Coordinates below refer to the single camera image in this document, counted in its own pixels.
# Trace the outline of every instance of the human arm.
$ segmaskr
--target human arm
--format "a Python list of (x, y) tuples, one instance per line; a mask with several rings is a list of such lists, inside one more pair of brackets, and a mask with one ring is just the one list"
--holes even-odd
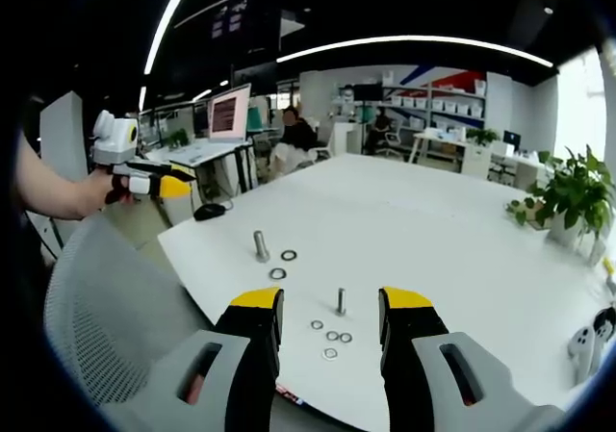
[(102, 169), (80, 182), (61, 177), (39, 158), (23, 134), (17, 144), (15, 182), (27, 209), (64, 220), (78, 220), (103, 208), (113, 189), (112, 175)]

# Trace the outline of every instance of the black ceiling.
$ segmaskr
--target black ceiling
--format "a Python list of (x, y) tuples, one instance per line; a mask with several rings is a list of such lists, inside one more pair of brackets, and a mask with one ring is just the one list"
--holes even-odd
[[(248, 53), (249, 46), (232, 42), (236, 38), (212, 47), (208, 17), (215, 10), (174, 28), (219, 1), (183, 0), (152, 74), (145, 78), (151, 40), (168, 0), (70, 1), (70, 10), (65, 13), (69, 18), (57, 35), (46, 41), (48, 55), (41, 57), (44, 64), (37, 92), (48, 101), (67, 89), (76, 89), (90, 102), (117, 112), (138, 107), (142, 85), (148, 86), (145, 108), (165, 103), (170, 94), (183, 92), (183, 98), (190, 99), (229, 77), (231, 65), (238, 69), (264, 64), (281, 55), (355, 38), (407, 34), (471, 38), (515, 47), (561, 64), (601, 40), (593, 11), (603, 10), (603, 0), (265, 0), (259, 11), (267, 16), (279, 11), (291, 13), (305, 28), (284, 37), (280, 44), (268, 38), (263, 44), (266, 49)], [(546, 14), (545, 6), (554, 13)], [(259, 29), (265, 32), (266, 25), (264, 22)], [(337, 49), (280, 64), (275, 74), (268, 68), (263, 84), (273, 87), (276, 78), (288, 79), (303, 70), (354, 64), (435, 64), (491, 70), (530, 85), (555, 74), (555, 69), (485, 49), (395, 42)]]

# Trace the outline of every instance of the hand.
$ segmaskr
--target hand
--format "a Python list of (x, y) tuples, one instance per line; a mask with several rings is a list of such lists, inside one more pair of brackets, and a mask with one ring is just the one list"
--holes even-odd
[[(97, 168), (88, 177), (76, 185), (76, 209), (79, 216), (86, 217), (105, 207), (105, 198), (114, 189), (112, 179), (114, 175), (106, 170)], [(122, 177), (122, 186), (128, 188), (128, 178)], [(121, 201), (128, 201), (132, 197), (127, 194)]]

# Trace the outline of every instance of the computer mouse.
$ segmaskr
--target computer mouse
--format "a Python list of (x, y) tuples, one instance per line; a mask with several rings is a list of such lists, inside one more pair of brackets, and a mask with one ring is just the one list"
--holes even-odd
[(226, 212), (226, 208), (220, 204), (204, 204), (192, 215), (195, 220), (207, 220), (209, 218), (220, 217)]

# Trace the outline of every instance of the ceiling light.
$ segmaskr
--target ceiling light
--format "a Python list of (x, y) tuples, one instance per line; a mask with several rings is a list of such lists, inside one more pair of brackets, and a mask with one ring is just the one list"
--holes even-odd
[(552, 62), (548, 62), (547, 60), (543, 60), (539, 57), (528, 54), (521, 50), (512, 49), (511, 47), (505, 47), (503, 45), (493, 44), (491, 42), (484, 42), (482, 40), (473, 40), (473, 39), (464, 39), (464, 38), (451, 38), (448, 36), (421, 36), (421, 35), (382, 36), (379, 38), (363, 38), (363, 39), (345, 40), (343, 42), (336, 42), (333, 44), (322, 45), (320, 47), (313, 47), (312, 49), (302, 50), (301, 52), (296, 52), (291, 55), (285, 55), (284, 57), (280, 57), (279, 59), (276, 59), (276, 61), (281, 64), (283, 62), (297, 59), (299, 57), (304, 57), (306, 55), (316, 54), (318, 52), (324, 52), (326, 50), (339, 49), (341, 47), (350, 47), (352, 45), (372, 44), (375, 42), (396, 42), (396, 41), (402, 41), (402, 40), (427, 41), (427, 42), (450, 42), (454, 44), (472, 45), (474, 47), (482, 47), (484, 49), (498, 50), (506, 54), (515, 55), (517, 57), (521, 57), (523, 59), (536, 62), (548, 68), (553, 67)]
[(173, 14), (175, 13), (177, 7), (180, 5), (180, 2), (182, 2), (182, 0), (169, 0), (169, 3), (167, 4), (167, 8), (163, 13), (161, 21), (159, 21), (158, 23), (158, 28), (156, 29), (154, 40), (152, 40), (150, 53), (147, 55), (147, 62), (145, 63), (145, 71), (143, 72), (143, 74), (150, 74), (150, 72), (152, 71), (152, 66), (154, 65), (154, 60), (156, 59), (156, 54), (158, 53), (158, 49), (161, 46), (161, 42), (163, 41), (163, 36), (165, 35), (167, 26), (173, 18)]
[(139, 95), (139, 111), (143, 111), (143, 104), (145, 103), (145, 93), (147, 92), (147, 88), (143, 86), (141, 88), (141, 93)]
[(196, 102), (197, 100), (205, 97), (208, 93), (212, 93), (211, 89), (207, 89), (207, 90), (203, 90), (201, 93), (199, 93), (192, 101)]

